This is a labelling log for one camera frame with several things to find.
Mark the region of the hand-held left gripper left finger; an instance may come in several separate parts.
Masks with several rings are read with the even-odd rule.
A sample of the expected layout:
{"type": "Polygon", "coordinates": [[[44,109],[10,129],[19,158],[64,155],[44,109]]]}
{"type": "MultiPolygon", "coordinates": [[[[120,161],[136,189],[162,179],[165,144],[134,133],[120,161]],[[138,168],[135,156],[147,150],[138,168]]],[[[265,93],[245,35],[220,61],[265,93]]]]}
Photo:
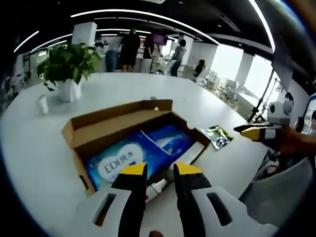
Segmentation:
{"type": "Polygon", "coordinates": [[[77,207],[71,236],[138,237],[146,187],[146,163],[125,167],[110,187],[101,187],[77,207]]]}

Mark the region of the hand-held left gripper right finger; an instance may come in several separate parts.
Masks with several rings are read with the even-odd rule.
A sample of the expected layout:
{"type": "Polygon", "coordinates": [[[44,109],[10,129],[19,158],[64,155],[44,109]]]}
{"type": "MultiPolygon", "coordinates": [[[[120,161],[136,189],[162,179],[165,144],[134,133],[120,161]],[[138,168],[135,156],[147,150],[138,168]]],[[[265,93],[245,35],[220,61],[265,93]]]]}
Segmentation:
{"type": "Polygon", "coordinates": [[[246,206],[221,187],[211,186],[203,172],[174,164],[177,207],[186,237],[265,237],[267,227],[248,216],[246,206]]]}

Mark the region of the person's right hand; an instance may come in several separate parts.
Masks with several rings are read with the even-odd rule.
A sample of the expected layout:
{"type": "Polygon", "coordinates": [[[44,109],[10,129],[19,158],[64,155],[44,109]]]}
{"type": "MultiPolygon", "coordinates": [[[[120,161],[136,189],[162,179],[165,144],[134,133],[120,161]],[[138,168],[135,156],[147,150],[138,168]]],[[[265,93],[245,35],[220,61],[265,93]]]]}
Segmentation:
{"type": "Polygon", "coordinates": [[[282,130],[280,151],[282,153],[304,152],[309,155],[316,154],[316,135],[302,134],[291,127],[284,127],[282,130]]]}

